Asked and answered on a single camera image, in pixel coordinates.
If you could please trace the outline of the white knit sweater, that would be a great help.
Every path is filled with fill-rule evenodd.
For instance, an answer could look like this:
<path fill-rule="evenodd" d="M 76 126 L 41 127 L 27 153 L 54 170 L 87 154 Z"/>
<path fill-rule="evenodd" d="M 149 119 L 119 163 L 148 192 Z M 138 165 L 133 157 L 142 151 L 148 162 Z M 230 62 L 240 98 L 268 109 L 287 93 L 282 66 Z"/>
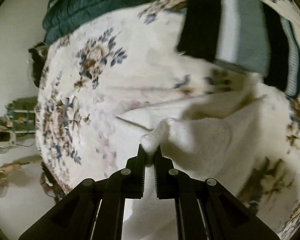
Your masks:
<path fill-rule="evenodd" d="M 157 147 L 196 179 L 217 179 L 276 233 L 299 196 L 296 163 L 287 157 L 289 105 L 277 89 L 253 77 L 235 92 L 154 105 L 119 115 L 117 165 L 139 145 Z"/>

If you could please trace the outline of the beige round floor object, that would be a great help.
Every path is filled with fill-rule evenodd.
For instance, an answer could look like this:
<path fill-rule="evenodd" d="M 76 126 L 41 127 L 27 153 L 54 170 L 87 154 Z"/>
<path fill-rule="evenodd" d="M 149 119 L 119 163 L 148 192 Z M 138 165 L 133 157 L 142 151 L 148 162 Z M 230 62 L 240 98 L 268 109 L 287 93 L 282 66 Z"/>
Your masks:
<path fill-rule="evenodd" d="M 3 117 L 0 117 L 0 154 L 5 154 L 16 146 L 16 135 Z"/>

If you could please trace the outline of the floral fleece blanket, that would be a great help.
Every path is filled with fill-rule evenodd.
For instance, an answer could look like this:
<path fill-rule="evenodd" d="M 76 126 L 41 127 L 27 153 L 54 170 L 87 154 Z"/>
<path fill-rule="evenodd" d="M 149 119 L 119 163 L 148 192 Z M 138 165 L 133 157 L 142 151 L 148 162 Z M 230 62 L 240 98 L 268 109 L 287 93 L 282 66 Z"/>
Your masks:
<path fill-rule="evenodd" d="M 126 162 L 123 167 L 117 165 L 119 132 L 115 120 L 126 111 L 235 92 L 243 87 L 247 76 L 266 85 L 259 73 L 237 72 L 177 52 L 187 1 L 154 0 L 117 9 L 81 25 L 50 46 L 36 106 L 36 141 L 44 163 L 66 193 L 84 179 L 106 179 L 125 167 Z M 292 23 L 300 47 L 300 0 L 260 1 Z M 296 163 L 299 196 L 284 229 L 281 233 L 273 231 L 278 239 L 297 239 L 300 93 L 293 99 L 277 90 L 288 100 L 287 157 Z"/>

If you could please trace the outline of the green metal rack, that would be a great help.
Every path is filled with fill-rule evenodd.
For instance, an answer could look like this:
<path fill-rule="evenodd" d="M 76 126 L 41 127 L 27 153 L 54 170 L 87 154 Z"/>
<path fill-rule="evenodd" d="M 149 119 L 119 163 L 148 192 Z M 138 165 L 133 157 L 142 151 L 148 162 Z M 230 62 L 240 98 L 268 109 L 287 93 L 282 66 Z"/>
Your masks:
<path fill-rule="evenodd" d="M 18 98 L 6 105 L 7 126 L 18 136 L 36 132 L 37 97 Z"/>

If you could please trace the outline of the dark green patterned folded sweater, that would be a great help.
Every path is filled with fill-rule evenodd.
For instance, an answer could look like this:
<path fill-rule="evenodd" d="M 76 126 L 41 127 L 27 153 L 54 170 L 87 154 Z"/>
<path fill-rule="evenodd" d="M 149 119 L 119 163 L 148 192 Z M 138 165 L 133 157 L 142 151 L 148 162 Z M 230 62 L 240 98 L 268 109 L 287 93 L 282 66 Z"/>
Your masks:
<path fill-rule="evenodd" d="M 288 41 L 288 75 L 285 94 L 296 99 L 300 93 L 300 47 L 292 23 L 281 17 L 281 25 Z"/>

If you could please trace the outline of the black grey striped folded garment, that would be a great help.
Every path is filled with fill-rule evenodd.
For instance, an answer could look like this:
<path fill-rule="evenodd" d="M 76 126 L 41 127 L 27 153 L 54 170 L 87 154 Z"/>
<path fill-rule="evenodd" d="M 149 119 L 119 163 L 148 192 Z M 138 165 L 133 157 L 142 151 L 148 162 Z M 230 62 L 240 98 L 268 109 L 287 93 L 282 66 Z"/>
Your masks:
<path fill-rule="evenodd" d="M 188 0 L 176 50 L 288 89 L 290 21 L 260 0 Z"/>

